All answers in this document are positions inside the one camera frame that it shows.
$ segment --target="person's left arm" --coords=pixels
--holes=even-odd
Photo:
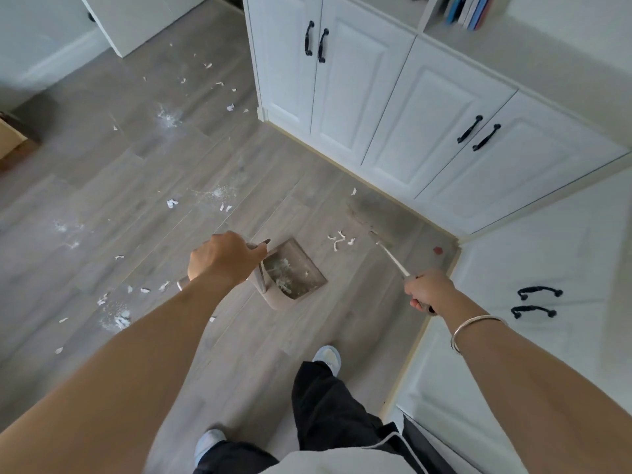
[[[0,434],[0,472],[143,470],[211,314],[267,253],[233,232],[195,250],[191,283],[114,336],[66,382]]]

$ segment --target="hand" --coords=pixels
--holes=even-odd
[[[423,304],[438,304],[441,296],[454,290],[452,280],[437,268],[430,268],[421,273],[417,278],[409,280],[404,285],[406,294],[413,297],[410,305],[420,311],[424,311]]]
[[[268,253],[266,240],[251,250],[246,241],[237,233],[227,231],[224,234],[214,234],[206,243],[191,253],[191,260],[187,274],[189,279],[201,275],[207,270],[213,270],[230,286],[236,286],[245,281],[250,273],[264,260]]]

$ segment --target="cabinet handle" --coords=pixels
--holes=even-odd
[[[553,294],[555,294],[556,298],[559,298],[560,296],[562,296],[562,294],[564,294],[564,291],[562,291],[561,289],[554,289],[547,286],[531,286],[518,289],[517,295],[520,296],[521,300],[526,301],[526,298],[528,298],[528,296],[526,295],[527,293],[536,293],[537,291],[551,291]]]
[[[312,51],[310,49],[310,30],[314,27],[314,22],[310,21],[310,24],[307,25],[307,31],[305,31],[305,55],[312,56]]]
[[[329,34],[329,30],[325,28],[322,31],[322,36],[320,37],[320,43],[318,44],[318,63],[325,63],[325,59],[322,57],[322,40]]]
[[[522,316],[522,313],[527,311],[544,311],[547,313],[549,318],[555,318],[557,316],[557,311],[553,311],[552,309],[541,308],[540,306],[516,306],[511,308],[511,314],[514,315],[514,318],[519,319]]]
[[[478,123],[480,123],[481,121],[483,121],[483,117],[481,115],[477,115],[476,121],[474,122],[474,124],[472,126],[470,126],[465,133],[463,133],[461,136],[456,138],[456,141],[459,142],[459,143],[464,142],[467,139],[467,137],[469,135],[471,135],[472,130],[474,130],[474,128],[476,128]]]
[[[492,133],[490,133],[489,135],[487,135],[485,138],[483,138],[482,140],[480,140],[480,143],[478,143],[477,145],[472,146],[472,151],[478,151],[480,150],[483,146],[485,146],[487,144],[487,142],[489,140],[492,139],[492,136],[494,135],[494,133],[496,131],[498,131],[501,128],[501,125],[496,123],[494,125],[494,131],[492,131]]]

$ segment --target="person's left hand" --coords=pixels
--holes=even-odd
[[[250,249],[237,233],[214,234],[201,247],[193,250],[187,274],[193,280],[207,270],[226,278],[231,286],[245,281],[268,253],[267,242]]]

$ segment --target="person's right arm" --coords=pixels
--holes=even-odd
[[[405,289],[411,305],[431,305],[453,334],[487,314],[438,270]],[[456,342],[530,474],[632,473],[632,416],[592,382],[497,320],[464,327]]]

